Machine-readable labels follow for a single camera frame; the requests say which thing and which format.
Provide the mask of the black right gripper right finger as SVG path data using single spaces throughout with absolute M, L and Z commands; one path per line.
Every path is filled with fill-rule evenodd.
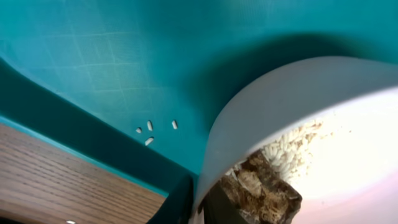
M 201 205 L 205 224 L 249 224 L 233 207 L 219 184 L 211 188 Z

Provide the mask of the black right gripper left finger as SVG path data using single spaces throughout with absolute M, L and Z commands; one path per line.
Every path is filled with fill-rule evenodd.
M 188 224 L 193 205 L 193 179 L 186 175 L 147 224 Z

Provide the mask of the pink bowl with scraps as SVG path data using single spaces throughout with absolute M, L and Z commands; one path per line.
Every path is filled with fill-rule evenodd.
M 316 57 L 243 88 L 208 138 L 191 223 L 396 223 L 397 66 Z

